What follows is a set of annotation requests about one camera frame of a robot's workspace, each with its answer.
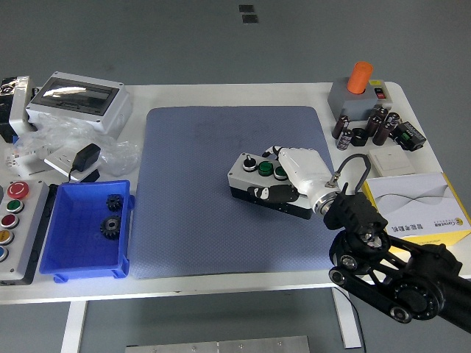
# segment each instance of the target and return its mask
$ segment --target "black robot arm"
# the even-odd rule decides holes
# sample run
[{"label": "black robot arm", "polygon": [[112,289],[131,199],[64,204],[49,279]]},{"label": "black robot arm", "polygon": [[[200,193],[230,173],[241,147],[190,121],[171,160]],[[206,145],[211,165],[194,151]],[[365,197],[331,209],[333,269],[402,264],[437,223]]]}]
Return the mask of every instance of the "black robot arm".
[{"label": "black robot arm", "polygon": [[[443,244],[387,235],[387,220],[364,194],[346,195],[346,188],[324,217],[328,229],[344,228],[330,248],[330,279],[396,321],[438,315],[471,333],[471,282],[458,275],[462,264]],[[391,247],[407,251],[408,261]]]}]

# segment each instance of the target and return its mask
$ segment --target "red switch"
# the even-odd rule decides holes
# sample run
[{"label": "red switch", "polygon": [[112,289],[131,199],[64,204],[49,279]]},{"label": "red switch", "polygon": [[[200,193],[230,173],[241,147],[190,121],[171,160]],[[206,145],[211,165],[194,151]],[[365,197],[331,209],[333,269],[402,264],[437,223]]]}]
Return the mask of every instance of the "red switch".
[{"label": "red switch", "polygon": [[18,226],[19,221],[20,220],[16,215],[12,215],[10,213],[1,219],[0,224],[6,229],[12,229]]},{"label": "red switch", "polygon": [[7,189],[8,196],[12,199],[18,200],[26,197],[26,195],[28,195],[28,192],[29,186],[25,182],[14,182]]}]

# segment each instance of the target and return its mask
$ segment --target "gear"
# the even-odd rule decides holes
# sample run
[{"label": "gear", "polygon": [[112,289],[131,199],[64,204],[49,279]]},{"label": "gear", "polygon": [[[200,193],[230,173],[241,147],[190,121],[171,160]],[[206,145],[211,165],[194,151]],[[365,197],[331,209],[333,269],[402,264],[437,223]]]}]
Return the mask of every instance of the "gear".
[{"label": "gear", "polygon": [[118,194],[108,195],[106,205],[108,206],[108,209],[112,212],[120,210],[123,207],[123,196]]},{"label": "gear", "polygon": [[106,217],[100,226],[100,232],[105,238],[115,240],[119,238],[119,230],[121,228],[121,217],[118,215],[111,215]]}]

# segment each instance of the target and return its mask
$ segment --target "blue mat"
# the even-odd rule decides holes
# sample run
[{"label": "blue mat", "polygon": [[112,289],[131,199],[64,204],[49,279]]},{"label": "blue mat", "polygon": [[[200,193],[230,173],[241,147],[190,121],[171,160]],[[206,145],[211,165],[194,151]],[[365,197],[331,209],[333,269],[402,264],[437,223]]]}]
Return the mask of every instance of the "blue mat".
[{"label": "blue mat", "polygon": [[333,171],[310,107],[172,107],[146,122],[130,273],[137,278],[306,271],[331,267],[337,232],[235,199],[227,172],[242,152],[316,149]]}]

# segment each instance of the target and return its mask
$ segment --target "orange cap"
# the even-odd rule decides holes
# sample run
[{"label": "orange cap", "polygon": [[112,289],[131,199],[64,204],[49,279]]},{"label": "orange cap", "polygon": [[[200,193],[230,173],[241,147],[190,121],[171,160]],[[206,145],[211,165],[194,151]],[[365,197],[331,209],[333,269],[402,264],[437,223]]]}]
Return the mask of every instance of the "orange cap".
[{"label": "orange cap", "polygon": [[358,61],[353,68],[347,83],[347,89],[354,94],[362,94],[366,90],[368,80],[373,73],[373,65],[366,61]]}]

